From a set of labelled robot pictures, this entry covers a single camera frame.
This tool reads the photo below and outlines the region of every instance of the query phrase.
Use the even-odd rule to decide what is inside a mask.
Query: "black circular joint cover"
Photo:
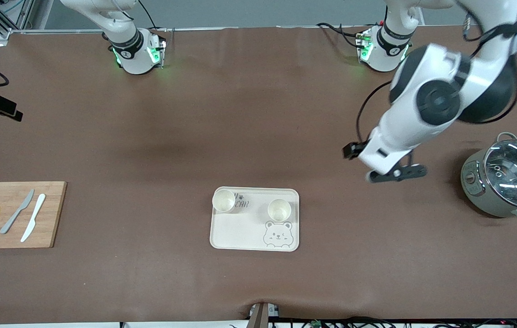
[[[460,106],[459,87],[456,84],[432,80],[421,85],[417,93],[421,118],[431,125],[442,125],[453,120]]]

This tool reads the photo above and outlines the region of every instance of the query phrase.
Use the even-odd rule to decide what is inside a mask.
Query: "white tray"
[[[219,249],[248,251],[294,251],[299,247],[299,194],[293,189],[219,187],[236,195],[234,210],[217,212],[212,208],[210,243]],[[284,222],[271,220],[267,207],[282,199],[291,205]]]

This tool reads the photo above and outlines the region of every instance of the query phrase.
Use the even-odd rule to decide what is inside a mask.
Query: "pot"
[[[510,139],[500,140],[503,135]],[[461,169],[461,185],[480,210],[500,218],[517,216],[517,137],[500,133],[490,148],[471,155]]]

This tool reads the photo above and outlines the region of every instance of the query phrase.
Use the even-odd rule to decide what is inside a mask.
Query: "brown table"
[[[471,52],[460,34],[423,27],[414,43]],[[144,76],[118,69],[100,35],[0,48],[0,93],[24,113],[0,118],[0,181],[68,182],[54,248],[0,250],[0,323],[239,319],[261,301],[309,318],[517,317],[517,219],[478,212],[458,177],[500,131],[517,134],[517,107],[419,147],[427,177],[371,185],[341,148],[392,73],[358,64],[340,35],[167,37],[165,69]],[[221,185],[296,189],[298,250],[212,248]]]

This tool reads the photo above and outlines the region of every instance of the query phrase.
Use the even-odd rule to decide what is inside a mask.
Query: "blue cable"
[[[19,6],[19,4],[21,4],[21,2],[23,2],[23,0],[19,0],[18,2],[16,2],[16,4],[14,4],[13,6],[11,6],[10,8],[8,8],[7,10],[4,11],[4,13],[8,13],[10,10],[12,10],[13,8],[16,8],[17,6]]]

